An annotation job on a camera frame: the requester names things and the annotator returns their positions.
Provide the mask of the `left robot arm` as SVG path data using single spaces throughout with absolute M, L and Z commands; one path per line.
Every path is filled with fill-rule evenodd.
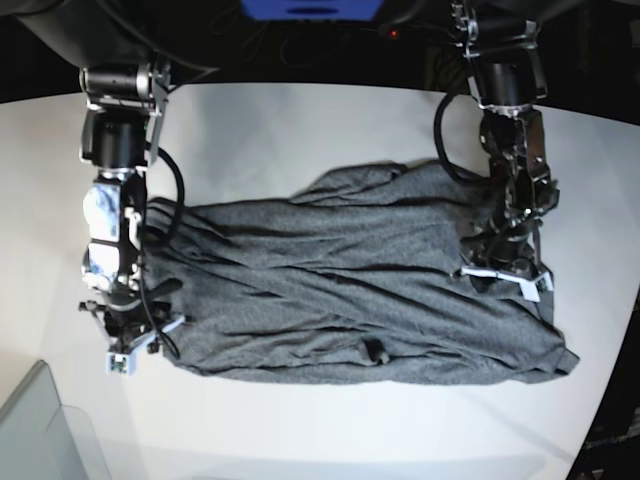
M 433 133 L 438 160 L 460 185 L 481 188 L 493 199 L 492 214 L 477 234 L 461 241 L 464 261 L 455 277 L 475 291 L 509 287 L 537 302 L 552 289 L 541 257 L 543 217 L 558 206 L 560 191 L 546 159 L 543 115 L 547 95 L 538 52 L 542 26 L 576 7 L 574 1 L 412 1 L 390 19 L 392 26 L 417 24 L 459 49 L 465 76 L 437 107 Z M 447 106 L 468 87 L 483 112 L 479 139 L 489 155 L 482 177 L 450 162 L 442 120 Z

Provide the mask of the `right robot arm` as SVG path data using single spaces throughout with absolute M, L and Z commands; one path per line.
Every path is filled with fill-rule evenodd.
M 168 246 L 184 212 L 183 177 L 159 138 L 168 98 L 177 89 L 172 65 L 203 74 L 211 68 L 164 49 L 136 24 L 135 10 L 118 1 L 4 1 L 1 14 L 16 18 L 79 70 L 87 97 L 79 157 L 96 170 L 83 200 L 90 241 L 81 274 L 101 298 L 79 308 L 106 336 L 108 369 L 130 371 L 142 348 L 179 358 L 169 333 L 185 318 L 165 298 L 182 283 L 169 278 L 148 287 L 145 280 L 149 254 Z M 173 172 L 177 188 L 165 230 L 147 224 L 146 175 L 158 159 Z

